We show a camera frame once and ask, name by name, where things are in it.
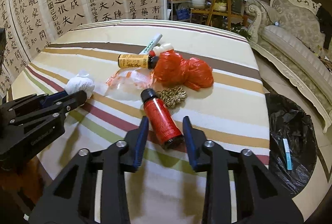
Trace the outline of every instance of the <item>trash can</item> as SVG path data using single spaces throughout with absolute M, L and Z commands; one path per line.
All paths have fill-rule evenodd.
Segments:
M 311 116 L 283 95 L 265 94 L 270 121 L 269 170 L 292 197 L 307 185 L 317 161 Z M 283 138 L 288 140 L 292 170 L 287 170 Z

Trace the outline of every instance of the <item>sofa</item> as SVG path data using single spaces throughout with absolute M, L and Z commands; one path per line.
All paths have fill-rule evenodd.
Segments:
M 332 53 L 323 49 L 325 35 L 316 17 L 320 7 L 311 0 L 271 0 L 270 4 L 246 0 L 245 4 L 246 13 L 254 16 L 248 28 L 250 46 L 312 102 L 325 121 L 325 133 L 332 124 L 332 74 L 323 61 Z

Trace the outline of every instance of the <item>striped tablecloth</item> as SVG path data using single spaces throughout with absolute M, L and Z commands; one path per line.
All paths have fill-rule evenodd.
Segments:
M 194 127 L 225 149 L 249 148 L 268 165 L 269 121 L 258 66 L 243 37 L 212 27 L 173 21 L 120 20 L 80 26 L 42 51 L 12 85 L 14 99 L 32 93 L 61 91 L 84 69 L 96 83 L 92 98 L 71 111 L 66 132 L 38 157 L 52 179 L 81 148 L 107 148 L 139 125 L 142 102 L 104 96 L 99 85 L 114 74 L 121 53 L 139 53 L 156 34 L 185 58 L 205 60 L 213 68 L 214 86 L 186 89 L 185 105 L 172 110 L 180 129 L 188 115 Z M 232 173 L 231 193 L 235 200 Z M 132 223 L 199 223 L 204 202 L 205 173 L 194 174 L 184 147 L 164 151 L 150 136 L 142 167 L 126 175 Z M 232 219 L 236 213 L 233 206 Z

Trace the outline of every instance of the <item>red stripe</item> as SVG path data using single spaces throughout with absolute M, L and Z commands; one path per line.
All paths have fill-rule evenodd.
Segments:
M 31 74 L 33 74 L 34 76 L 36 76 L 37 78 L 39 78 L 40 80 L 44 81 L 46 84 L 48 84 L 49 86 L 53 87 L 55 90 L 57 91 L 63 91 L 64 89 L 59 86 L 58 84 L 56 84 L 55 82 L 47 79 L 46 77 L 36 73 L 34 70 L 31 69 L 30 66 L 27 66 L 27 69 L 31 72 Z M 130 131 L 133 129 L 136 129 L 138 126 L 127 122 L 121 118 L 118 118 L 114 115 L 111 115 L 103 110 L 100 110 L 99 108 L 93 106 L 90 103 L 85 103 L 84 106 L 82 106 L 82 108 L 84 110 L 86 110 L 87 112 L 91 113 L 92 115 L 98 117 L 99 119 L 109 123 L 110 125 L 117 127 L 123 131 Z M 159 144 L 157 141 L 156 136 L 154 135 L 154 133 L 152 131 L 149 131 L 149 135 L 148 135 L 148 141 L 155 143 L 155 144 Z M 186 147 L 185 144 L 181 144 L 179 147 L 176 148 L 176 151 L 180 151 L 180 152 L 186 152 Z M 268 165 L 269 164 L 269 156 L 266 155 L 256 155 L 257 158 L 264 164 L 264 165 Z

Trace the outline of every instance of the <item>orange plastic bag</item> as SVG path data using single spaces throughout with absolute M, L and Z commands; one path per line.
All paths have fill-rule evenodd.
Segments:
M 174 50 L 160 54 L 154 78 L 165 87 L 185 85 L 193 90 L 213 85 L 212 68 L 203 60 L 192 57 L 184 60 Z

